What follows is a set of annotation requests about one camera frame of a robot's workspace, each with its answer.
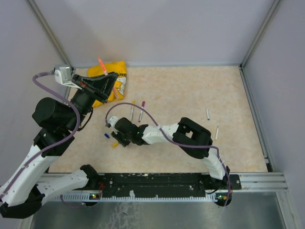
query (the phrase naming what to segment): metal floor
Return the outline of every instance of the metal floor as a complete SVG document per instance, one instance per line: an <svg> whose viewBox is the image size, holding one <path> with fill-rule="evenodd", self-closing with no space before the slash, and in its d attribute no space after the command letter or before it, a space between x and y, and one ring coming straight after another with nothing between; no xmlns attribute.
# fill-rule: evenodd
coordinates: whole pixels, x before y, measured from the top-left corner
<svg viewBox="0 0 305 229"><path fill-rule="evenodd" d="M274 193L235 193L232 203L98 203L69 208L50 202L31 229L284 229Z"/></svg>

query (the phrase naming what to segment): orange marker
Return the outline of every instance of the orange marker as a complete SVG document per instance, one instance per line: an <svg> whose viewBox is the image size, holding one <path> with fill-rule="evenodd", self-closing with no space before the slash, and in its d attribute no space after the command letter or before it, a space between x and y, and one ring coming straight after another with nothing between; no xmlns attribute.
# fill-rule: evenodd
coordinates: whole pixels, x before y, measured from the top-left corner
<svg viewBox="0 0 305 229"><path fill-rule="evenodd" d="M108 72L107 72L107 70L106 70L106 68L104 66L103 61L101 60L101 58L99 56L97 58L99 59L100 66L102 67L102 70L103 70L104 74L108 75Z"/></svg>
<svg viewBox="0 0 305 229"><path fill-rule="evenodd" d="M101 60L101 58L99 56L97 58L99 59L100 66L101 66L104 74L108 75L107 69L105 68L103 61ZM114 94L115 98L118 99L119 98L119 94L118 94L118 91L116 90L116 88L113 87L112 91L113 91L113 94Z"/></svg>

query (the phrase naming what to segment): yellow object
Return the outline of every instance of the yellow object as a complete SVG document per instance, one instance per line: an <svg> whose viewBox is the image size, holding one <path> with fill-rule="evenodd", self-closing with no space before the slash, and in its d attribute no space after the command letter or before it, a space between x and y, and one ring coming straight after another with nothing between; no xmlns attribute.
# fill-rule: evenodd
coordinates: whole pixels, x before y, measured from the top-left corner
<svg viewBox="0 0 305 229"><path fill-rule="evenodd" d="M115 148L119 143L118 142L115 142L112 147Z"/></svg>
<svg viewBox="0 0 305 229"><path fill-rule="evenodd" d="M124 89L125 89L126 80L127 80L127 68L126 68L125 62L120 61L120 62L105 63L104 66L105 66L107 72L109 72L109 73L115 72L115 73L119 74L119 77L117 78L116 82L114 83L114 88L115 88L115 90L117 90L119 97L116 98L112 91L108 98L108 102L123 99L124 98ZM88 69L88 77L94 77L94 76L103 75L103 74L104 74L104 71L100 65L96 65L96 66ZM103 103L95 100L93 107L98 107L102 104Z"/></svg>

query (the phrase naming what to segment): pen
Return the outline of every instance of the pen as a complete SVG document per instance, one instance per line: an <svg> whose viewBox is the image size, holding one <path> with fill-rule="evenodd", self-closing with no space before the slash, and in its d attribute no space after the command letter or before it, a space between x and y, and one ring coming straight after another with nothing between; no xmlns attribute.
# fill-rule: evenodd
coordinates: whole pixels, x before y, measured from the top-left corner
<svg viewBox="0 0 305 229"><path fill-rule="evenodd" d="M207 117L207 119L208 119L208 120L210 120L210 116L209 116L209 110L208 110L208 108L206 107L206 108L205 108L205 110L206 110L206 117Z"/></svg>
<svg viewBox="0 0 305 229"><path fill-rule="evenodd" d="M132 121L132 117L133 117L133 106L132 106L132 111L130 113L130 121Z"/></svg>
<svg viewBox="0 0 305 229"><path fill-rule="evenodd" d="M218 138L218 130L219 130L219 126L218 126L217 129L216 129L215 141L217 141L217 138Z"/></svg>
<svg viewBox="0 0 305 229"><path fill-rule="evenodd" d="M145 101L142 102L142 108L143 108L143 109L144 109L144 106L145 106ZM140 117L139 117L139 122L140 122L141 119L142 119L142 115L143 115L143 110L141 110Z"/></svg>
<svg viewBox="0 0 305 229"><path fill-rule="evenodd" d="M101 66L101 68L102 68L102 70L104 72L104 75L108 75L107 69L105 68L103 61L101 60L101 58L99 56L97 58L99 60L100 66ZM115 98L118 99L119 98L119 94L118 94L115 86L113 86L112 91L113 91L113 94L114 94Z"/></svg>

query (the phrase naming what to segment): silver pen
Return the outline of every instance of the silver pen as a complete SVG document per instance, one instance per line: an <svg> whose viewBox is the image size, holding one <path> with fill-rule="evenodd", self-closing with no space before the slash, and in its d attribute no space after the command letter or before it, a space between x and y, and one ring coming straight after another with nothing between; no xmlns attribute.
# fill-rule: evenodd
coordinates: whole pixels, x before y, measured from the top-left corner
<svg viewBox="0 0 305 229"><path fill-rule="evenodd" d="M134 106L132 106L132 111L130 113L130 121L132 122L132 117L133 117L133 108Z"/></svg>
<svg viewBox="0 0 305 229"><path fill-rule="evenodd" d="M142 102L142 108L144 109L144 106L145 106L145 101ZM139 122L141 121L142 119L142 115L143 115L143 110L141 110L141 113L140 113L140 116L139 116Z"/></svg>

